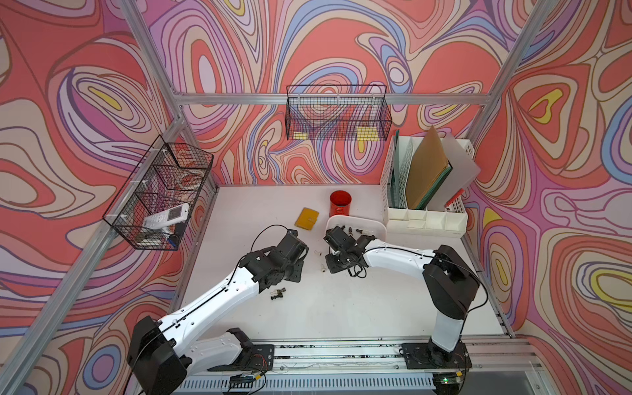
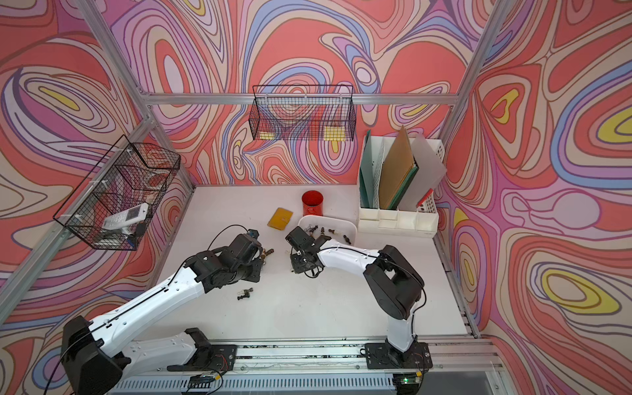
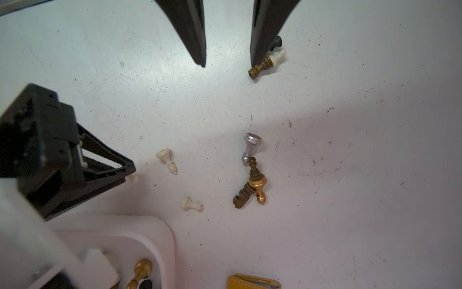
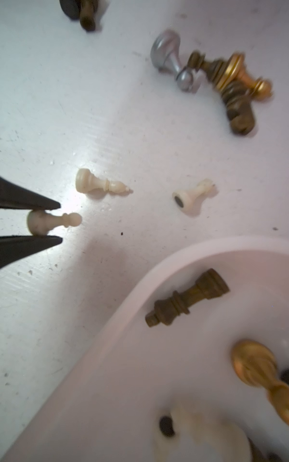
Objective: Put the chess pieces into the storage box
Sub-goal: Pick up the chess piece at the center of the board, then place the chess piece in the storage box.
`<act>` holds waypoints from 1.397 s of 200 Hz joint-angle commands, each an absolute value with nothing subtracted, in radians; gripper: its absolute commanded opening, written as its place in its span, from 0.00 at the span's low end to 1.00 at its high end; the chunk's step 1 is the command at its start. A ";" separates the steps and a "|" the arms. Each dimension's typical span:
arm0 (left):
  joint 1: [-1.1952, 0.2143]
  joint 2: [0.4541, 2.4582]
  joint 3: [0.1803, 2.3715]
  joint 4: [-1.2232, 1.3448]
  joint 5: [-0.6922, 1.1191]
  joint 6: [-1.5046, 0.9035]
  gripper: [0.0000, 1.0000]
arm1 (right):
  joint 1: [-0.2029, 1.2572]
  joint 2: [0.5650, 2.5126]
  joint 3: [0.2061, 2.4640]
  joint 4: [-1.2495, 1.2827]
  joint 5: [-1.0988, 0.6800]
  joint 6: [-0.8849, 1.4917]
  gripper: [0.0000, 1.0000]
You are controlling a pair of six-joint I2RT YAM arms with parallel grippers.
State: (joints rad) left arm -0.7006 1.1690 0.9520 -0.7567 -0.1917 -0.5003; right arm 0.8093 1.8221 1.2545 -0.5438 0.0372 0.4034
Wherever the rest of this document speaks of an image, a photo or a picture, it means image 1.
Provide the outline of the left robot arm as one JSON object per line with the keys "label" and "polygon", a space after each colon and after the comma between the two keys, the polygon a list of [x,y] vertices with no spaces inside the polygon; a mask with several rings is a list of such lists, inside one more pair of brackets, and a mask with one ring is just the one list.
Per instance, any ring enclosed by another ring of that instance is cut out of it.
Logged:
{"label": "left robot arm", "polygon": [[231,274],[195,301],[160,319],[140,319],[126,361],[143,393],[174,393],[204,371],[264,372],[270,361],[241,329],[201,337],[245,301],[282,281],[300,282],[308,252],[297,230],[289,229],[278,245],[242,256]]}

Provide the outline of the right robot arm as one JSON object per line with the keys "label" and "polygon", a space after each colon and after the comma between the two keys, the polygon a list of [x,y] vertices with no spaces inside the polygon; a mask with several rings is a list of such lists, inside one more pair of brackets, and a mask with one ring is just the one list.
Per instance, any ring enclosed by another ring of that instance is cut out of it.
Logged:
{"label": "right robot arm", "polygon": [[415,250],[391,245],[373,235],[355,238],[340,226],[327,230],[324,241],[329,246],[325,261],[332,274],[347,271],[359,277],[367,268],[383,268],[426,283],[437,315],[425,345],[426,355],[414,359],[447,367],[462,346],[462,330],[482,284],[459,254],[448,245]]}

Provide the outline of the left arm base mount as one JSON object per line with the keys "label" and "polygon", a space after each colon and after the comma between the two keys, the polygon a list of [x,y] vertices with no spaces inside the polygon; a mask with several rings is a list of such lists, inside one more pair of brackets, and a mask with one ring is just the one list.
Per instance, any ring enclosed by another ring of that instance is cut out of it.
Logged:
{"label": "left arm base mount", "polygon": [[273,368],[275,346],[273,344],[259,344],[247,347],[240,352],[236,360],[230,365],[219,365],[208,369],[209,372],[225,371],[261,371],[268,372]]}

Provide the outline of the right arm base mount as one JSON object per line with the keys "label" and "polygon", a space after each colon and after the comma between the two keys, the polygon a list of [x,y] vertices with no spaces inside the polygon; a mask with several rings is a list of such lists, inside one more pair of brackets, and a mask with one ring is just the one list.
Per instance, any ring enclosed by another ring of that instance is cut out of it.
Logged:
{"label": "right arm base mount", "polygon": [[400,355],[408,370],[470,370],[472,361],[466,345],[458,341],[452,352],[432,342],[403,343]]}

